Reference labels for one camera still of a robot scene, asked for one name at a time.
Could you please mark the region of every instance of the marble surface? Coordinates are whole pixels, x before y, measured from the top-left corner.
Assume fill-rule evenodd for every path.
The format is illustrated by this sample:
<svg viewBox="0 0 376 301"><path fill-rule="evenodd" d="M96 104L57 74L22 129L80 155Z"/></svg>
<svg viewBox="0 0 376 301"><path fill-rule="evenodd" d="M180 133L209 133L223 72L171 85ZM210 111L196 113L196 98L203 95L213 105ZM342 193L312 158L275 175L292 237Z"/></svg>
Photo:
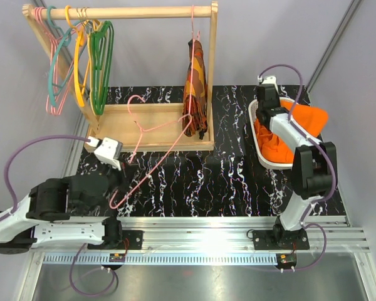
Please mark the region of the marble surface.
<svg viewBox="0 0 376 301"><path fill-rule="evenodd" d="M126 103L138 94L147 103L181 102L182 87L113 87L108 103ZM280 86L281 96L295 98L298 86ZM214 87L213 152L172 152L166 161L118 209L119 216L275 216L290 199L291 171L267 170L257 158L249 124L248 105L256 86ZM309 104L305 92L301 103ZM122 159L130 153L123 153ZM140 152L134 187L163 152ZM93 154L83 150L78 174L103 170ZM108 204L95 206L83 215L108 216ZM344 215L338 191L312 215Z"/></svg>

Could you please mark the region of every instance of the wooden tray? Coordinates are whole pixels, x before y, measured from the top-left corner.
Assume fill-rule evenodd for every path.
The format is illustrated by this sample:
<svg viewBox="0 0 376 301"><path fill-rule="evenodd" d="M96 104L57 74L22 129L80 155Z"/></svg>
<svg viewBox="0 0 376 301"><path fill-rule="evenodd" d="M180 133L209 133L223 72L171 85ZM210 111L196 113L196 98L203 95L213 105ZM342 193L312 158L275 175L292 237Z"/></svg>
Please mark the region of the wooden tray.
<svg viewBox="0 0 376 301"><path fill-rule="evenodd" d="M135 114L141 126L145 129L178 120L182 115L182 103L148 103L132 104L131 111ZM198 133L192 137L183 135L173 148L173 151L212 151L214 148L212 110L208 118L208 129L203 140ZM105 137L123 143L122 152L132 152L137 145L140 131L132 116L128 113L127 105L106 105L103 115L99 118L100 130L94 134L89 127L87 136L98 139ZM166 125L157 130L144 133L138 151L162 152L168 151L170 146L182 132L181 122ZM85 144L88 152L94 148Z"/></svg>

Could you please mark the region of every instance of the white basket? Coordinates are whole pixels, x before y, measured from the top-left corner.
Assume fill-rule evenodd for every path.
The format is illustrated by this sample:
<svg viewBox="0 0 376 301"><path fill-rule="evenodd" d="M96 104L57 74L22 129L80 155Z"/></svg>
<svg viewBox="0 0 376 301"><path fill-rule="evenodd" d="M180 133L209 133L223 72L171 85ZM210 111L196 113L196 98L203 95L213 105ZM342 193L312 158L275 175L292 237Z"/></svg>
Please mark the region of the white basket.
<svg viewBox="0 0 376 301"><path fill-rule="evenodd" d="M288 97L280 97L280 100L286 100L287 102L294 102L293 99ZM256 110L258 109L258 101L255 99L249 104L249 119L251 121L251 128L252 128L252 135L253 140L255 141L256 152L258 153L258 158L260 164L267 168L267 169L291 169L293 167L292 164L287 163L274 163L269 160L266 160L259 149L258 140L256 138L255 126L254 123L256 121Z"/></svg>

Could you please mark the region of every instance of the orange cloth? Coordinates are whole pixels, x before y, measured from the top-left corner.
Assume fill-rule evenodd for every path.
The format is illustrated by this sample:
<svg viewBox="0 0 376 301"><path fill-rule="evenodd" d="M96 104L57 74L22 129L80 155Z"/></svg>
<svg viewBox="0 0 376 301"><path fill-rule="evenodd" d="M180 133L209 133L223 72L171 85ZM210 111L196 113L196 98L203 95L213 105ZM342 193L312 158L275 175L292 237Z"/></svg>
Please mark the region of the orange cloth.
<svg viewBox="0 0 376 301"><path fill-rule="evenodd" d="M290 110L293 103L281 100L280 104ZM328 114L326 111L309 107L307 105L296 105L293 112L294 119L312 136L317 137L327 123ZM294 154L288 146L277 135L272 134L265 126L255 121L255 133L262 156L274 163L292 164Z"/></svg>

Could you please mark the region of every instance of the black and white robotic arm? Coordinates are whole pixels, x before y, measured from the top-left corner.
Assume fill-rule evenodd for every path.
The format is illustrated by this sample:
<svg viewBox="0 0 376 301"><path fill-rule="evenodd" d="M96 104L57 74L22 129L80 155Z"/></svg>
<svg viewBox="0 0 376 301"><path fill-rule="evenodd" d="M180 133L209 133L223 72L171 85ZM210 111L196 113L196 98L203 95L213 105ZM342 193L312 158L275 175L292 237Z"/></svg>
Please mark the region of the black and white robotic arm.
<svg viewBox="0 0 376 301"><path fill-rule="evenodd" d="M261 79L258 87L258 109L256 117L261 125L281 138L294 153L291 170L293 194L284 210L277 217L271 231L253 231L257 250L289 248L295 243L297 249L309 249L303 220L309 209L336 185L336 148L331 142L322 142L310 135L282 107L279 100L276 77ZM318 150L320 147L333 167L335 177L326 159Z"/></svg>
<svg viewBox="0 0 376 301"><path fill-rule="evenodd" d="M95 156L107 165L106 172L92 172L62 179L48 179L12 208L0 212L0 253L15 254L33 248L79 248L87 243L91 249L122 249L121 222L116 217L89 223L70 220L67 207L77 211L106 203L114 190L127 191L136 166L118 160L122 144L113 139L90 137Z"/></svg>

